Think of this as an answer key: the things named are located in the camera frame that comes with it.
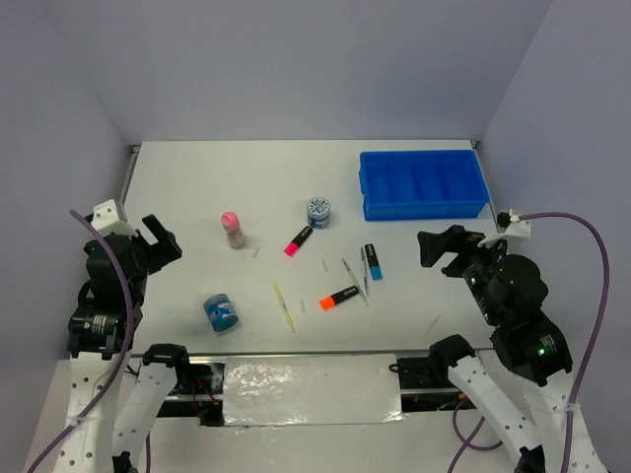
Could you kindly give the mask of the yellow gel pen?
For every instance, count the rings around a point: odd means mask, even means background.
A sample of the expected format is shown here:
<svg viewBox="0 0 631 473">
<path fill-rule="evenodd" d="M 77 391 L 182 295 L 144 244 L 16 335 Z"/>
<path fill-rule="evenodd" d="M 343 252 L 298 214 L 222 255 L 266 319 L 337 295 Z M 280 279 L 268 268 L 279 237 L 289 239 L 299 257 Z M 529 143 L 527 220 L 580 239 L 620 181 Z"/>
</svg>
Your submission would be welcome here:
<svg viewBox="0 0 631 473">
<path fill-rule="evenodd" d="M 281 309 L 283 311 L 285 320 L 286 320 L 286 322 L 288 324 L 289 330 L 291 331 L 291 333 L 296 333 L 296 329 L 295 329 L 295 325 L 294 325 L 293 319 L 292 319 L 291 314 L 290 314 L 290 312 L 289 312 L 289 310 L 288 310 L 288 308 L 286 306 L 286 303 L 285 303 L 285 300 L 284 300 L 284 298 L 282 296 L 280 288 L 276 284 L 276 282 L 273 282 L 272 284 L 273 284 L 273 288 L 274 288 L 274 291 L 275 291 L 278 303 L 280 304 L 280 307 L 281 307 Z"/>
</svg>

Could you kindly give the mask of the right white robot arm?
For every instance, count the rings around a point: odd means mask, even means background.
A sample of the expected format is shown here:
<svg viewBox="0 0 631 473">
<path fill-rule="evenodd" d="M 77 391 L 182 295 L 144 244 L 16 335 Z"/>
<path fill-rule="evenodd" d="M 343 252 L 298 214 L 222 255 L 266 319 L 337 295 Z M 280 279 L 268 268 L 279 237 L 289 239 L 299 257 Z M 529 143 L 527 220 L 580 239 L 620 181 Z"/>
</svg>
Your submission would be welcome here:
<svg viewBox="0 0 631 473">
<path fill-rule="evenodd" d="M 430 348 L 429 375 L 456 386 L 477 408 L 509 453 L 517 472 L 603 472 L 580 406 L 579 376 L 561 330 L 544 314 L 548 288 L 538 266 L 511 254 L 500 236 L 453 225 L 417 235 L 420 263 L 464 281 L 493 332 L 493 351 L 515 379 L 529 412 L 524 414 L 493 380 L 468 342 L 447 337 Z"/>
</svg>

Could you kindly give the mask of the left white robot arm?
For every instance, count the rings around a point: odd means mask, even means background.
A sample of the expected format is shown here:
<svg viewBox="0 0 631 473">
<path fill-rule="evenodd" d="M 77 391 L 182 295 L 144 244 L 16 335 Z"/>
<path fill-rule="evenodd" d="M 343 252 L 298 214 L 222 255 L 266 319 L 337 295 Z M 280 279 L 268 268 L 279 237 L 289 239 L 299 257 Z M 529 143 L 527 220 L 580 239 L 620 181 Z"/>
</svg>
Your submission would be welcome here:
<svg viewBox="0 0 631 473">
<path fill-rule="evenodd" d="M 79 220 L 93 238 L 84 247 L 89 279 L 68 322 L 70 399 L 66 426 L 54 440 L 60 448 L 57 472 L 137 471 L 164 401 L 193 380 L 185 347 L 154 344 L 142 357 L 127 401 L 118 402 L 148 278 L 182 251 L 153 215 L 142 220 L 153 243 L 121 218 L 118 229 L 106 229 L 104 217 L 97 211 Z"/>
</svg>

